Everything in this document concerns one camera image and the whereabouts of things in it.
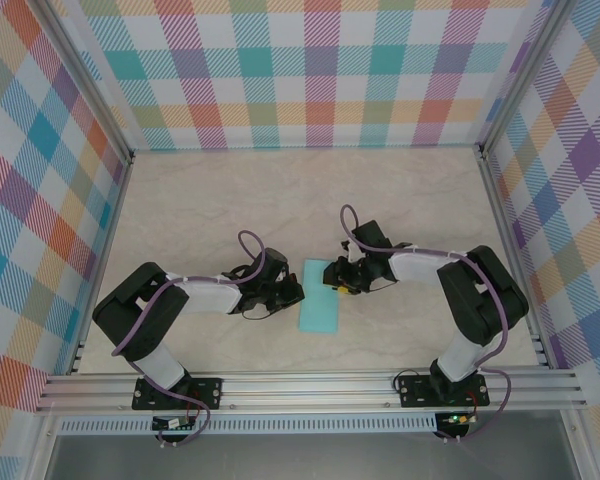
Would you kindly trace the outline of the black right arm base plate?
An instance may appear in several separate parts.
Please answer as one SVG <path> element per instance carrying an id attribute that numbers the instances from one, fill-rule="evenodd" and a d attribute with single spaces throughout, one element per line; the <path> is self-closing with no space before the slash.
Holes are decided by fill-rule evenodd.
<path id="1" fill-rule="evenodd" d="M 415 407 L 484 407 L 490 398 L 483 375 L 473 374 L 461 382 L 454 383 L 450 393 L 441 394 L 431 383 L 430 375 L 411 374 L 394 378 L 402 408 Z"/>

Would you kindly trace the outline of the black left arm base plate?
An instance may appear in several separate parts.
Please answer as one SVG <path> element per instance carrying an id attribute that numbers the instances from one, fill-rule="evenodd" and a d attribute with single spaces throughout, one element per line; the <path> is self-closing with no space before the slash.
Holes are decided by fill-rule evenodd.
<path id="1" fill-rule="evenodd" d="M 222 384 L 221 378 L 185 376 L 171 388 L 171 392 L 194 398 L 205 403 L 210 410 L 217 410 L 221 401 Z M 160 392 L 144 378 L 136 381 L 131 402 L 133 410 L 186 410 L 187 405 L 187 401 Z"/>

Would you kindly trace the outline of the aluminium table side rail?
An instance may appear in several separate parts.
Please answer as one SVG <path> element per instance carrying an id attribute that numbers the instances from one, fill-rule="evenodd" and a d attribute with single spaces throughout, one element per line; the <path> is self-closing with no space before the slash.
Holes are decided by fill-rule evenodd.
<path id="1" fill-rule="evenodd" d="M 526 324 L 538 363 L 544 368 L 553 368 L 552 354 L 546 346 L 545 332 L 538 319 L 534 298 L 524 275 L 516 238 L 506 215 L 505 204 L 494 180 L 487 155 L 482 151 L 480 144 L 474 146 L 474 155 L 504 247 L 511 275 L 528 301 L 529 311 L 526 315 Z"/>
<path id="2" fill-rule="evenodd" d="M 76 372 L 80 355 L 78 353 L 86 344 L 89 328 L 92 322 L 92 313 L 97 304 L 101 285 L 104 279 L 107 262 L 109 260 L 111 248 L 113 245 L 116 228 L 118 226 L 121 211 L 124 205 L 125 196 L 128 190 L 129 182 L 136 159 L 134 151 L 130 151 L 125 160 L 125 166 L 122 171 L 121 184 L 114 203 L 114 208 L 107 223 L 106 236 L 104 237 L 103 249 L 97 258 L 93 279 L 90 283 L 89 296 L 79 321 L 76 324 L 76 330 L 69 343 L 68 355 L 63 363 L 60 373 L 62 375 L 71 375 Z"/>

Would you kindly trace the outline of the teal cloth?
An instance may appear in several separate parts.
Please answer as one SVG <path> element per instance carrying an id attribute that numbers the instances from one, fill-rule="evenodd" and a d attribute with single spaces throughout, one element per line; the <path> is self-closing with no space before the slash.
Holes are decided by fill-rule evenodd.
<path id="1" fill-rule="evenodd" d="M 323 283 L 328 261 L 306 259 L 303 265 L 298 328 L 305 333 L 335 334 L 338 331 L 339 297 L 336 290 Z"/>

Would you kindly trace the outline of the aluminium frame post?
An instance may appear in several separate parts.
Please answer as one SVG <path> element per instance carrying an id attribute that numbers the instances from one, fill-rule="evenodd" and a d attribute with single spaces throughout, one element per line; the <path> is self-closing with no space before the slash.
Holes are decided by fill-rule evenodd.
<path id="1" fill-rule="evenodd" d="M 503 58 L 504 71 L 486 97 L 485 118 L 474 152 L 479 161 L 489 153 L 511 122 L 578 0 L 529 0 Z"/>
<path id="2" fill-rule="evenodd" d="M 134 160 L 133 150 L 123 136 L 93 76 L 83 61 L 79 50 L 66 32 L 50 0 L 26 0 L 26 2 L 50 38 L 66 70 L 78 90 L 83 94 L 105 135 L 112 142 L 114 149 L 121 155 L 127 165 L 132 165 Z"/>

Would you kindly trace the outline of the long aluminium mounting rail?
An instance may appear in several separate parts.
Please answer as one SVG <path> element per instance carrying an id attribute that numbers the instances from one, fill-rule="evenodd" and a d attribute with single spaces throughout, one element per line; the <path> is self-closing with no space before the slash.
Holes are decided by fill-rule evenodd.
<path id="1" fill-rule="evenodd" d="M 400 410 L 412 388 L 391 371 L 220 373 L 219 411 L 237 413 L 376 413 Z M 576 374 L 570 370 L 512 368 L 507 383 L 485 373 L 480 388 L 493 411 L 570 410 L 587 406 Z M 40 415 L 130 414 L 136 396 L 134 374 L 85 374 L 50 378 L 38 401 Z"/>

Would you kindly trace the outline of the small circuit board green light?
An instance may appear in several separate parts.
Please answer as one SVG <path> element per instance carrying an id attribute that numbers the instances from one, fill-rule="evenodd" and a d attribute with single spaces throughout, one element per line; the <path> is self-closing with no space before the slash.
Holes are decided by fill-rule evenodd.
<path id="1" fill-rule="evenodd" d="M 447 412 L 436 415 L 436 421 L 439 428 L 443 426 L 452 425 L 466 425 L 475 423 L 477 421 L 477 415 L 475 413 L 465 412 Z"/>

